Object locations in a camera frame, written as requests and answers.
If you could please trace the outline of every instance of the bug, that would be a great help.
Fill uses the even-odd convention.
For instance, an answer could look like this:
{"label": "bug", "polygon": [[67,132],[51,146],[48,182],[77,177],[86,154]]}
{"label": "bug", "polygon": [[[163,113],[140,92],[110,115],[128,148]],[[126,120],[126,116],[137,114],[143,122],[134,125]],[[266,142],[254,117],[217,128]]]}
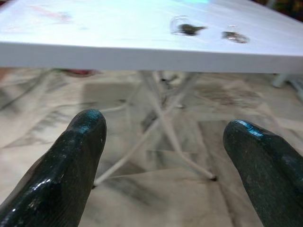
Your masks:
{"label": "bug", "polygon": [[190,24],[179,25],[180,32],[187,35],[196,35],[198,31],[207,29],[205,26],[193,26]]}

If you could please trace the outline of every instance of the tiled floor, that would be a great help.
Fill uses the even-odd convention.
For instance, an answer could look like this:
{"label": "tiled floor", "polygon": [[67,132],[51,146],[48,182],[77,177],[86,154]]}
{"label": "tiled floor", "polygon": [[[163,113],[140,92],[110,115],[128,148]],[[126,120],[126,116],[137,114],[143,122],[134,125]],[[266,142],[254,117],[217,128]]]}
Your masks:
{"label": "tiled floor", "polygon": [[[182,77],[181,73],[169,72]],[[215,171],[210,182],[172,151],[161,129],[131,160],[92,190],[80,226],[261,227],[240,177],[224,151],[228,121],[252,121],[274,131],[303,154],[303,104],[274,75],[201,74],[174,119],[184,153]],[[0,82],[0,202],[45,153],[71,118],[86,108],[118,106],[139,85],[135,71],[103,71],[88,78],[59,71],[18,69]],[[142,133],[150,111],[144,89],[124,112],[105,114],[107,143],[98,175],[112,166]]]}

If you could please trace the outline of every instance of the marble floor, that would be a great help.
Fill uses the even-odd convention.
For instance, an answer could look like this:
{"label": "marble floor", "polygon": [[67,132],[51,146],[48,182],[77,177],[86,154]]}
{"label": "marble floor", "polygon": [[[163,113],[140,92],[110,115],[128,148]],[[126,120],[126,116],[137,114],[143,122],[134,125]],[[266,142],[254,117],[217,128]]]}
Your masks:
{"label": "marble floor", "polygon": [[[290,85],[271,87],[273,78],[201,74],[182,101],[186,108],[173,119],[182,149],[214,171],[217,182],[188,167],[159,128],[127,164],[91,191],[80,227],[261,227],[222,135],[228,121],[249,120],[283,136],[303,154],[303,104]],[[0,203],[76,113],[118,106],[139,84],[136,71],[100,71],[88,78],[59,70],[7,73],[0,81]],[[142,88],[127,116],[124,111],[105,114],[108,136],[97,175],[138,140],[150,110]]]}

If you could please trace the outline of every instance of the white tabletop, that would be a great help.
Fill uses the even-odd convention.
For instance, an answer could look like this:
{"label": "white tabletop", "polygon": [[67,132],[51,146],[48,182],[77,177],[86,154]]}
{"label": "white tabletop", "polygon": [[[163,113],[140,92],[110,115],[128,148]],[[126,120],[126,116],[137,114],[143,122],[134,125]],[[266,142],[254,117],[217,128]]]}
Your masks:
{"label": "white tabletop", "polygon": [[[208,29],[173,35],[179,15]],[[222,39],[230,25],[250,42]],[[249,0],[16,0],[0,9],[0,67],[301,73],[303,23]]]}

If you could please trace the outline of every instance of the table leg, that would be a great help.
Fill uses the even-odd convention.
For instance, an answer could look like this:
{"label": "table leg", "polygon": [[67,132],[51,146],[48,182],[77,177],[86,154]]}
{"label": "table leg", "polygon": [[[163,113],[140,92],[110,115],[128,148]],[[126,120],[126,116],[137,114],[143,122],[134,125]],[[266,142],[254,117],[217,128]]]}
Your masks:
{"label": "table leg", "polygon": [[289,80],[288,74],[279,74],[276,76],[276,78],[272,81],[272,86],[281,88],[285,82]]}
{"label": "table leg", "polygon": [[[189,73],[189,77],[194,77],[193,75],[194,73]],[[182,152],[182,148],[181,145],[178,141],[177,135],[173,129],[173,126],[170,122],[170,120],[167,118],[167,114],[165,114],[163,112],[163,110],[161,109],[158,99],[155,96],[155,94],[152,91],[152,84],[155,83],[153,77],[152,77],[152,73],[148,72],[148,71],[143,71],[141,72],[142,75],[142,80],[144,82],[144,84],[147,87],[147,96],[151,102],[151,105],[156,113],[156,115],[159,118],[159,121],[161,122],[161,126],[164,129],[164,132],[166,134],[166,136],[168,137],[169,141],[171,142],[171,145],[173,147],[173,149],[176,151],[176,153],[191,167],[193,167],[194,169],[198,170],[200,173],[202,173],[203,175],[205,175],[208,179],[211,180],[216,180],[216,176],[214,174],[212,174],[211,172],[207,171],[206,169],[198,166],[196,163],[192,162],[189,158],[187,158],[184,153]]]}
{"label": "table leg", "polygon": [[[143,78],[145,77],[152,77],[152,72],[148,71],[141,71],[140,72],[141,76]],[[185,80],[182,82],[182,84],[179,86],[179,88],[176,90],[175,95],[170,99],[169,105],[167,108],[161,111],[161,115],[165,116],[168,113],[170,113],[181,101],[181,99],[184,97],[186,92],[192,88],[192,86],[195,84],[196,80],[198,79],[198,74],[196,73],[189,73],[188,76],[185,78]],[[152,97],[154,99],[154,102],[157,103],[157,106],[159,107],[159,100],[158,98],[155,98],[153,93],[154,91],[150,92],[152,94]],[[140,150],[141,146],[144,144],[144,142],[148,139],[149,135],[159,126],[160,123],[160,118],[158,116],[158,119],[156,119],[151,126],[146,130],[146,132],[140,137],[139,141],[130,149],[120,160],[118,160],[112,167],[110,167],[106,172],[104,172],[101,176],[97,177],[94,181],[94,186],[98,186],[101,182],[103,182],[105,179],[107,179],[110,175],[112,175],[117,169],[119,169],[121,166],[123,166],[129,159],[130,157]],[[201,173],[204,173],[209,179],[215,180],[216,177],[212,173],[208,172],[204,168],[199,167],[197,164],[193,163],[191,160],[189,160],[187,157],[185,157],[179,150],[179,155],[181,157],[185,158],[185,161],[192,166],[193,168],[199,170]]]}

